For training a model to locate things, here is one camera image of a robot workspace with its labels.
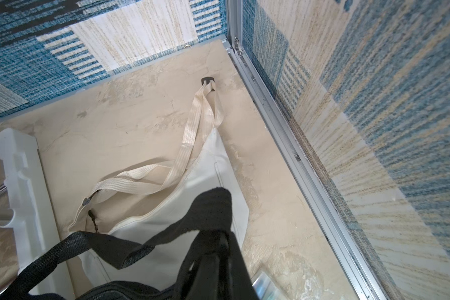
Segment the cream white sling bag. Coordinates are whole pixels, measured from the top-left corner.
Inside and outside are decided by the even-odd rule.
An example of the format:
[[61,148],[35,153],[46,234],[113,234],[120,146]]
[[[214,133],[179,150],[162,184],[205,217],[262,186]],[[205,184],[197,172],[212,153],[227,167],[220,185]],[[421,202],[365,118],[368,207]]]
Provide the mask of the cream white sling bag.
[[[223,119],[215,80],[205,77],[194,95],[176,159],[123,171],[98,182],[77,210],[69,232],[97,230],[144,243],[181,219],[196,196],[225,188],[232,196],[231,230],[243,244],[249,208],[218,131]],[[100,258],[95,250],[81,254],[80,260],[93,286],[137,281],[163,289],[175,282],[195,237],[196,232],[186,233],[122,270]]]

